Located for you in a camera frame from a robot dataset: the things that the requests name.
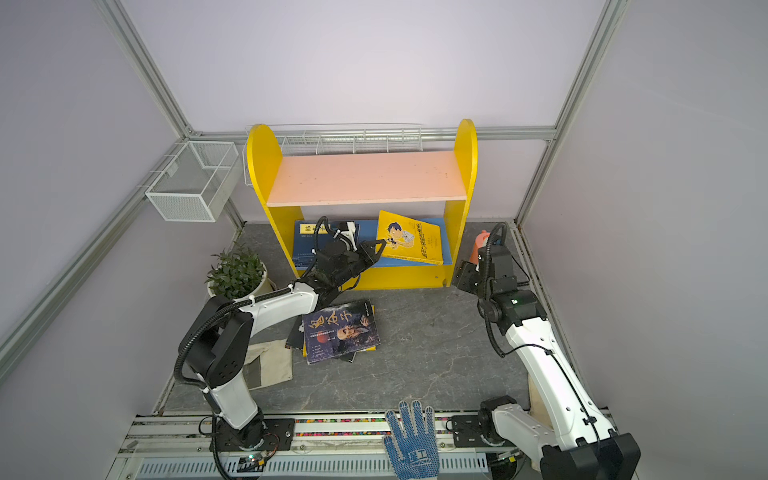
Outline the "yellow cartoon cover book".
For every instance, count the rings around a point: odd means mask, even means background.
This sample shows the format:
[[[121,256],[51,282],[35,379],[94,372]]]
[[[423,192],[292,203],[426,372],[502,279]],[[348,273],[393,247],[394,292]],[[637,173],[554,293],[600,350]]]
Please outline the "yellow cartoon cover book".
[[[438,224],[381,210],[377,240],[383,240],[383,258],[427,265],[443,265],[442,232]]]

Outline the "dark blue book yellow label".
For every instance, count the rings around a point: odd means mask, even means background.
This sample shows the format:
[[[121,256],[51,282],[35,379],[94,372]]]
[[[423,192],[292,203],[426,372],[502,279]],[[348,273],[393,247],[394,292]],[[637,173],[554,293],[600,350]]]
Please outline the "dark blue book yellow label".
[[[295,222],[292,261],[298,270],[305,270],[316,257],[315,250],[323,248],[334,238],[333,233],[328,233],[324,225],[320,227],[317,236],[314,235],[315,223],[298,220]]]

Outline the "black wolf cover book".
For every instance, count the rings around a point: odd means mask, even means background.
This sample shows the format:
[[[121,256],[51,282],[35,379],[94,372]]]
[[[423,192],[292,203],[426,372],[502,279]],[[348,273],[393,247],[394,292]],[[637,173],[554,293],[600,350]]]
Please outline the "black wolf cover book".
[[[293,319],[293,325],[285,340],[284,346],[286,349],[303,350],[305,346],[305,333],[302,316],[296,316]]]

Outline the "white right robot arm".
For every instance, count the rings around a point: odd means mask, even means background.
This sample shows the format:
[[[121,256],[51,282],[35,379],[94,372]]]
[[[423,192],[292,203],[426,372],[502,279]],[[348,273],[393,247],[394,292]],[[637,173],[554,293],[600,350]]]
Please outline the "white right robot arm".
[[[641,458],[629,433],[619,432],[595,405],[569,364],[535,293],[519,286],[509,249],[489,243],[477,263],[463,262],[456,286],[476,295],[494,352],[515,355],[539,392],[544,425],[508,396],[482,403],[486,435],[518,447],[545,479],[631,479]]]

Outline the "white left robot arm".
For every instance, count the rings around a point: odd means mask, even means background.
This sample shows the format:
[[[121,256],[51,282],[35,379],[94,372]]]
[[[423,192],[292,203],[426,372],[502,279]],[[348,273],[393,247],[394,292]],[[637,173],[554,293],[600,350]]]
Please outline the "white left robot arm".
[[[251,338],[291,318],[327,307],[382,257],[383,240],[364,241],[346,250],[340,240],[326,244],[314,263],[288,286],[233,301],[210,298],[179,344],[173,367],[177,383],[199,389],[212,415],[212,439],[224,432],[234,449],[255,450],[268,435],[263,411],[243,373]]]

